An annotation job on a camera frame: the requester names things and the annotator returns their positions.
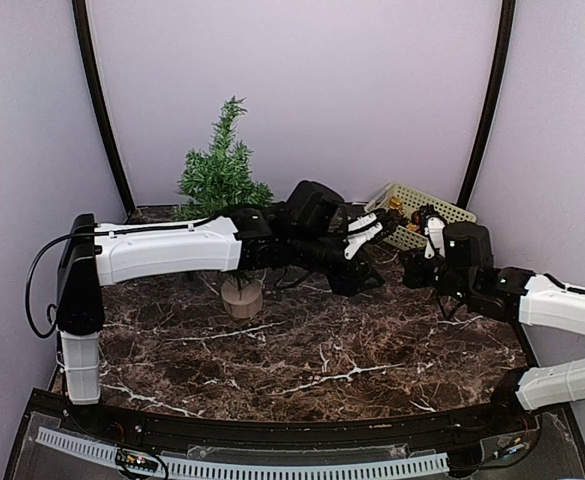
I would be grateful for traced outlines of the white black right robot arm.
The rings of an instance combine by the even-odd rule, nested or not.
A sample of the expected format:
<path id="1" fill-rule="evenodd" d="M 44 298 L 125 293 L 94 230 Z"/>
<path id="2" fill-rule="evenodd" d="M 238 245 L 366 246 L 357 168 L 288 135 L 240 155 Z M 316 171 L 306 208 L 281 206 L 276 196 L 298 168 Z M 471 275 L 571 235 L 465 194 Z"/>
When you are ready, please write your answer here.
<path id="1" fill-rule="evenodd" d="M 489 230 L 457 222 L 431 233 L 422 249 L 401 254 L 403 283 L 433 288 L 468 311 L 511 325 L 549 327 L 585 335 L 585 287 L 548 273 L 494 265 Z M 523 411 L 585 399 L 585 358 L 507 372 L 482 413 L 493 434 L 506 432 Z"/>

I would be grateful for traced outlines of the right black frame post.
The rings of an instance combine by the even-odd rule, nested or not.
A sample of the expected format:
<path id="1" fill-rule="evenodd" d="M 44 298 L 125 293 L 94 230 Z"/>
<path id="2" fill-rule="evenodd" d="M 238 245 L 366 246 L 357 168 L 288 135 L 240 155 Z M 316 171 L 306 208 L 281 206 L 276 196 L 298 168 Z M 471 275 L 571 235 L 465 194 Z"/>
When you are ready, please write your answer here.
<path id="1" fill-rule="evenodd" d="M 503 0 L 501 2 L 495 47 L 485 98 L 472 150 L 456 201 L 456 205 L 459 208 L 466 209 L 470 203 L 487 148 L 505 73 L 515 11 L 515 0 Z"/>

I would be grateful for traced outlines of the black frame post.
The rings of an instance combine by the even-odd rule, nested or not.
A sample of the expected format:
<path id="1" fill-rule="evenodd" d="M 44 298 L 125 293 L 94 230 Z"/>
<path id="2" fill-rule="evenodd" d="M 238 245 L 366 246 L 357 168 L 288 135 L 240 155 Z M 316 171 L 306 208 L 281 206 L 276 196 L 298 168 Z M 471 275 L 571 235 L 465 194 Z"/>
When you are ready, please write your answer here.
<path id="1" fill-rule="evenodd" d="M 136 205 L 105 101 L 88 15 L 88 3 L 84 0 L 73 0 L 71 4 L 84 75 L 106 159 L 123 209 L 127 215 L 131 215 L 136 210 Z"/>
<path id="2" fill-rule="evenodd" d="M 487 148 L 505 73 L 515 11 L 515 0 L 503 0 L 501 2 L 495 47 L 485 98 L 472 150 L 456 201 L 456 205 L 459 208 L 466 209 L 470 203 Z"/>

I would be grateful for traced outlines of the black front rail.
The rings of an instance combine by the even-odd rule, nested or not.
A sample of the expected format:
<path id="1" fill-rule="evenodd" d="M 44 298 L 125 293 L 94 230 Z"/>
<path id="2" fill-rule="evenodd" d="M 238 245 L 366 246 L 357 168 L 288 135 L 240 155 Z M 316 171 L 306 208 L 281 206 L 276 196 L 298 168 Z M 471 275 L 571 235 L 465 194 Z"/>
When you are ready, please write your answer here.
<path id="1" fill-rule="evenodd" d="M 48 414 L 63 427 L 98 438 L 150 450 L 190 446 L 354 448 L 406 444 L 439 450 L 473 449 L 493 435 L 531 432 L 539 422 L 530 414 L 502 405 L 483 404 L 448 412 L 389 419 L 336 422 L 221 421 L 164 415 L 99 404 L 73 406 L 63 396 L 34 389 L 31 412 Z"/>

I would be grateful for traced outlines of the gold gift box ornament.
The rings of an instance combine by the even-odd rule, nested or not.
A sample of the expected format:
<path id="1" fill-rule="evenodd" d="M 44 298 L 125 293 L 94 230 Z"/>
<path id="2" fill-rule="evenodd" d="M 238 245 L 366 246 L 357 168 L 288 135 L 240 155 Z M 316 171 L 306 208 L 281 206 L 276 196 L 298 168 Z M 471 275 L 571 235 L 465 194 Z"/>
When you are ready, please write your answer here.
<path id="1" fill-rule="evenodd" d="M 403 202 L 396 197 L 392 197 L 389 201 L 388 208 L 390 210 L 396 210 L 400 215 L 404 214 Z"/>

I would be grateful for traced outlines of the small green christmas tree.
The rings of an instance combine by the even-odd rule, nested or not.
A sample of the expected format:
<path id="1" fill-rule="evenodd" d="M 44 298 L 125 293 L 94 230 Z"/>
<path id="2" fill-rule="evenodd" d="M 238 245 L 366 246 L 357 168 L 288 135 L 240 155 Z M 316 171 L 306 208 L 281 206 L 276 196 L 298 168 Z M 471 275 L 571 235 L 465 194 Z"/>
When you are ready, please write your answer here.
<path id="1" fill-rule="evenodd" d="M 223 102 L 208 149 L 191 149 L 178 181 L 186 201 L 173 209 L 176 220 L 202 219 L 230 206 L 263 207 L 272 203 L 270 187 L 252 179 L 252 150 L 237 138 L 237 123 L 247 113 L 236 96 Z M 263 307 L 263 286 L 249 272 L 230 272 L 221 287 L 227 313 L 235 319 L 255 316 Z"/>

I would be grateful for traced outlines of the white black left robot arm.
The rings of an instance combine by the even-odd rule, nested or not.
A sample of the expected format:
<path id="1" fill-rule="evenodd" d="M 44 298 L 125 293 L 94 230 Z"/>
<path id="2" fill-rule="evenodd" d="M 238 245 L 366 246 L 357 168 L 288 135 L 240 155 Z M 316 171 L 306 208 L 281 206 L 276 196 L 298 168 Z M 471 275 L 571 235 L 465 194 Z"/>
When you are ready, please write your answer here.
<path id="1" fill-rule="evenodd" d="M 102 287 L 164 274 L 296 266 L 325 275 L 332 293 L 351 297 L 383 284 L 362 248 L 396 226 L 396 215 L 384 209 L 349 218 L 338 193 L 308 180 L 285 201 L 227 206 L 199 220 L 117 225 L 77 216 L 68 234 L 48 244 L 64 250 L 56 304 L 47 311 L 49 332 L 60 336 L 75 421 L 92 436 L 113 427 L 112 412 L 99 403 Z"/>

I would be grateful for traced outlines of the beige plastic basket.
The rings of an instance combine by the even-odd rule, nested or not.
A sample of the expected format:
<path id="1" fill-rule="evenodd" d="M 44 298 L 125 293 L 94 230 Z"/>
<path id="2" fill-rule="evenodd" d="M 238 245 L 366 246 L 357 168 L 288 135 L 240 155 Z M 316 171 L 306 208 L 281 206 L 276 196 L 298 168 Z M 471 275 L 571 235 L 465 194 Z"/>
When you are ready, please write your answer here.
<path id="1" fill-rule="evenodd" d="M 365 205 L 364 211 L 370 213 L 378 209 L 389 210 L 395 200 L 402 205 L 406 223 L 399 225 L 384 241 L 400 251 L 426 247 L 428 240 L 422 234 L 423 228 L 413 219 L 425 220 L 427 213 L 440 217 L 447 224 L 476 221 L 473 213 L 400 183 L 388 184 Z"/>

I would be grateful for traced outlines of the left black frame post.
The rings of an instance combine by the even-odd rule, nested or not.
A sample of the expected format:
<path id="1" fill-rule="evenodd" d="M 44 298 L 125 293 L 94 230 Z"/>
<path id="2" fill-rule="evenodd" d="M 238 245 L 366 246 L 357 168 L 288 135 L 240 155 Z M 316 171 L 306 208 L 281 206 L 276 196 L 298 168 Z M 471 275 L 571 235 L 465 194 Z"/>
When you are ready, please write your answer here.
<path id="1" fill-rule="evenodd" d="M 84 0 L 73 0 L 71 4 L 84 75 L 106 159 L 123 209 L 127 215 L 131 215 L 136 210 L 136 205 L 105 101 L 88 15 L 88 3 Z"/>

